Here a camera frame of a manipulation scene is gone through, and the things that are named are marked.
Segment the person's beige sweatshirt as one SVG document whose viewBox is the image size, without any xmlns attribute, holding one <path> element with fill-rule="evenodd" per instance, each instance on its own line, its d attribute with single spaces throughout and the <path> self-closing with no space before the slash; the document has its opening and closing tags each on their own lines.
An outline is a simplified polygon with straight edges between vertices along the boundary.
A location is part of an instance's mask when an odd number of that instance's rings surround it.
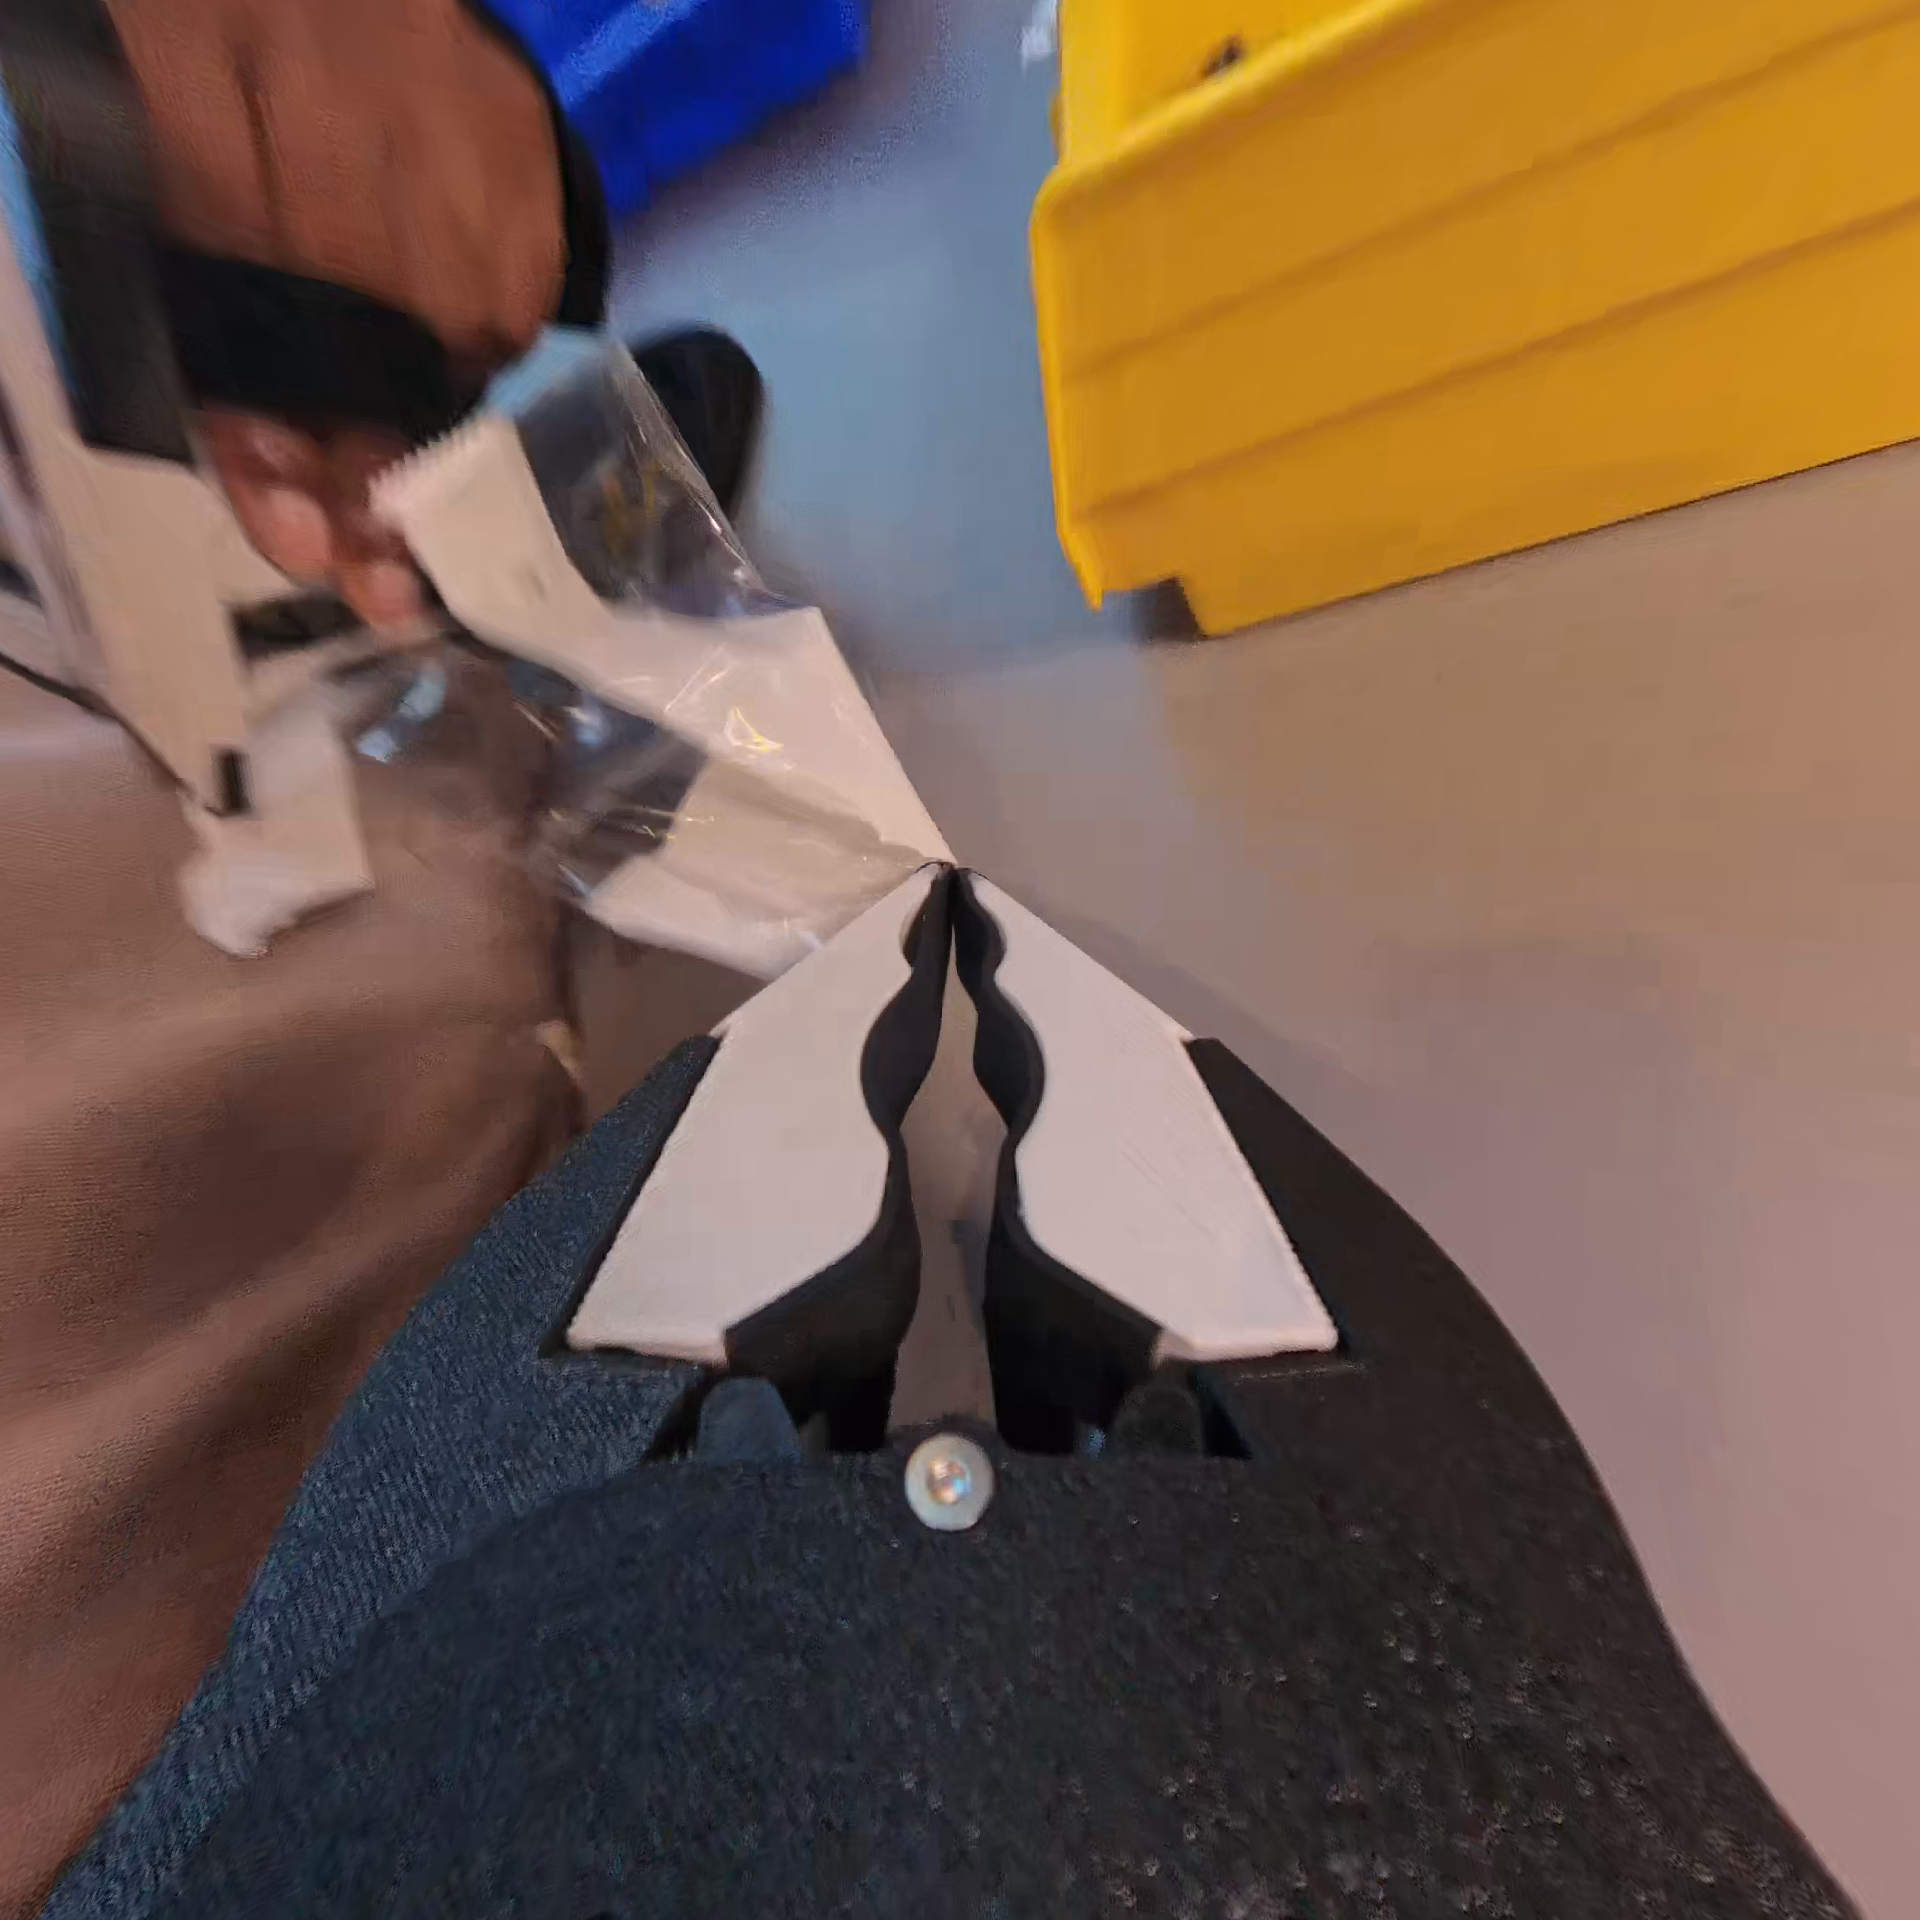
<svg viewBox="0 0 1920 1920">
<path fill-rule="evenodd" d="M 482 705 L 350 759 L 373 892 L 231 958 L 172 788 L 5 679 L 5 1917 L 155 1757 L 373 1355 L 575 1133 L 541 763 Z"/>
</svg>

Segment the person's left hand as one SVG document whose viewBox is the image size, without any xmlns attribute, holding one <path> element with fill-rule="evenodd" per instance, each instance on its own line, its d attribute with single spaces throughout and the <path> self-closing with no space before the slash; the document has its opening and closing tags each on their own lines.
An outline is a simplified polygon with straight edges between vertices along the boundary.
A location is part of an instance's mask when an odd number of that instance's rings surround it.
<svg viewBox="0 0 1920 1920">
<path fill-rule="evenodd" d="M 477 397 L 556 324 L 608 314 L 592 157 L 486 5 L 115 3 L 172 251 L 337 286 L 410 318 Z M 320 407 L 315 336 L 188 348 L 196 436 L 253 546 L 366 627 L 426 591 L 373 483 L 416 436 Z"/>
</svg>

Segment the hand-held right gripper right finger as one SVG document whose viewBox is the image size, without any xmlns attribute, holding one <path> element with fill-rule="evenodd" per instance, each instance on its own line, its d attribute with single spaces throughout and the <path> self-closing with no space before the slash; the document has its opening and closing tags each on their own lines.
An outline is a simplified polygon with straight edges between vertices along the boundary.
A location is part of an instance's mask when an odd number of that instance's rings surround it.
<svg viewBox="0 0 1920 1920">
<path fill-rule="evenodd" d="M 1341 1330 L 1217 1095 L 1203 1043 L 998 885 L 954 880 L 972 1072 L 1002 1125 L 983 1333 L 1007 1442 L 1112 1436 L 1162 1385 L 1320 1362 Z"/>
</svg>

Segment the large clear labelled bag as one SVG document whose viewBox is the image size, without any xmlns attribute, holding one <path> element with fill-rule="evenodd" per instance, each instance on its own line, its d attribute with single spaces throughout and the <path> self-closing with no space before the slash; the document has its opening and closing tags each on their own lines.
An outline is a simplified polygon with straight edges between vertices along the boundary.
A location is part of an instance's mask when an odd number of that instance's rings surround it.
<svg viewBox="0 0 1920 1920">
<path fill-rule="evenodd" d="M 535 875 L 613 936 L 772 981 L 948 862 L 825 614 L 610 335 L 550 335 L 371 503 L 543 740 Z"/>
</svg>

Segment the yellow bin with grey parts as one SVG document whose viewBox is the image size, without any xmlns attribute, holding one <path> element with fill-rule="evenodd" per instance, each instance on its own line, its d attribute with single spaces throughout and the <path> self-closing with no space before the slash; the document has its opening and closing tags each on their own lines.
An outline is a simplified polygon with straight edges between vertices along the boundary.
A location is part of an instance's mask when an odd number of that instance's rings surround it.
<svg viewBox="0 0 1920 1920">
<path fill-rule="evenodd" d="M 1093 606 L 1217 636 L 1917 440 L 1914 3 L 1059 5 Z"/>
</svg>

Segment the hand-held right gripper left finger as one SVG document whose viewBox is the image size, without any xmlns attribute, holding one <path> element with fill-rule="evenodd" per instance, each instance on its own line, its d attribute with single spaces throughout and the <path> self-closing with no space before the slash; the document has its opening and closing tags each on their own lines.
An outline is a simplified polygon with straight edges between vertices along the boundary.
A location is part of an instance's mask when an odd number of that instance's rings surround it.
<svg viewBox="0 0 1920 1920">
<path fill-rule="evenodd" d="M 758 1380 L 829 1442 L 886 1438 L 923 1280 L 904 1123 L 950 952 L 953 875 L 915 872 L 692 1048 L 568 1352 Z"/>
</svg>

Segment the blue bin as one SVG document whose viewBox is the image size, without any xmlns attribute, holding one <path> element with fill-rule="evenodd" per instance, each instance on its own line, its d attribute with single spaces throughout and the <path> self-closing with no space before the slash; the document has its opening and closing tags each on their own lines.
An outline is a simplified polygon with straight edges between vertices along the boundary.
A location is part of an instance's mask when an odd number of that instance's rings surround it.
<svg viewBox="0 0 1920 1920">
<path fill-rule="evenodd" d="M 498 3 L 588 150 L 608 214 L 750 140 L 855 73 L 864 3 Z"/>
</svg>

